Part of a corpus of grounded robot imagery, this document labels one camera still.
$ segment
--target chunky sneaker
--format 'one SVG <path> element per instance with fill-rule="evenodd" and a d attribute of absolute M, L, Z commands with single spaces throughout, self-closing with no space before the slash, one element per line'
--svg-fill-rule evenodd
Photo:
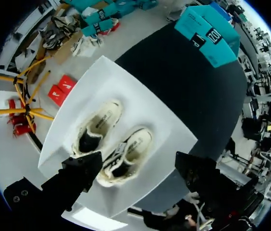
<path fill-rule="evenodd" d="M 124 184 L 138 176 L 153 142 L 152 132 L 146 127 L 133 128 L 103 162 L 97 181 L 104 187 Z"/>
<path fill-rule="evenodd" d="M 121 118 L 122 112 L 123 106 L 118 100 L 104 103 L 80 126 L 79 135 L 72 145 L 72 157 L 79 158 L 100 149 L 106 135 Z"/>

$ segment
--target metal shelf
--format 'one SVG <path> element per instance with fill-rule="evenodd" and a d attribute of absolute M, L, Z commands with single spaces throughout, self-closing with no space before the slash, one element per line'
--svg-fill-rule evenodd
<path fill-rule="evenodd" d="M 39 9 L 36 8 L 16 30 L 16 33 L 20 33 L 22 35 L 20 40 L 16 41 L 15 39 L 11 38 L 5 43 L 0 55 L 0 66 L 4 66 L 4 70 L 7 70 L 17 49 L 25 40 L 25 38 L 30 34 L 32 29 L 53 9 L 54 8 L 51 6 L 43 14 L 41 14 Z"/>

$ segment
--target red fire extinguisher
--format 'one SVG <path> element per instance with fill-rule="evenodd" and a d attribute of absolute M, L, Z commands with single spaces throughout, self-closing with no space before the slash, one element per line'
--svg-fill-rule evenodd
<path fill-rule="evenodd" d="M 19 125 L 15 126 L 13 135 L 15 137 L 17 137 L 17 136 L 21 136 L 21 135 L 28 133 L 28 132 L 31 132 L 31 131 L 32 131 L 32 129 L 30 128 L 30 126 L 28 124 L 19 124 Z"/>
<path fill-rule="evenodd" d="M 20 108 L 25 108 L 24 104 L 21 102 L 20 99 L 15 100 L 15 99 L 10 99 L 7 101 L 9 109 L 20 109 Z"/>
<path fill-rule="evenodd" d="M 15 127 L 17 124 L 27 124 L 27 120 L 24 113 L 21 113 L 19 115 L 14 115 L 7 123 L 11 123 Z"/>

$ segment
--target screw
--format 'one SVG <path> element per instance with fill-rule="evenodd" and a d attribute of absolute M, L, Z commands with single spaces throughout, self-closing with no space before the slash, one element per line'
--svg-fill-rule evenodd
<path fill-rule="evenodd" d="M 27 190 L 22 190 L 21 191 L 21 195 L 22 196 L 27 196 L 28 195 L 28 191 Z"/>
<path fill-rule="evenodd" d="M 14 201 L 15 203 L 19 202 L 19 201 L 20 201 L 19 196 L 14 196 L 13 201 Z"/>

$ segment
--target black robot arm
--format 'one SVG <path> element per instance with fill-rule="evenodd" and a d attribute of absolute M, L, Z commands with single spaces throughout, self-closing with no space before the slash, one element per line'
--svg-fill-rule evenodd
<path fill-rule="evenodd" d="M 248 217 L 255 211 L 264 196 L 255 190 L 258 178 L 238 187 L 216 169 L 216 162 L 182 152 L 176 153 L 175 167 L 192 192 L 198 192 L 205 202 L 203 214 L 215 218 L 214 231 L 244 231 L 252 225 Z"/>
<path fill-rule="evenodd" d="M 8 186 L 3 195 L 12 213 L 22 221 L 35 220 L 38 224 L 51 224 L 61 217 L 82 192 L 88 192 L 102 168 L 101 153 L 96 152 L 82 158 L 68 158 L 62 162 L 59 173 L 35 187 L 26 178 Z"/>

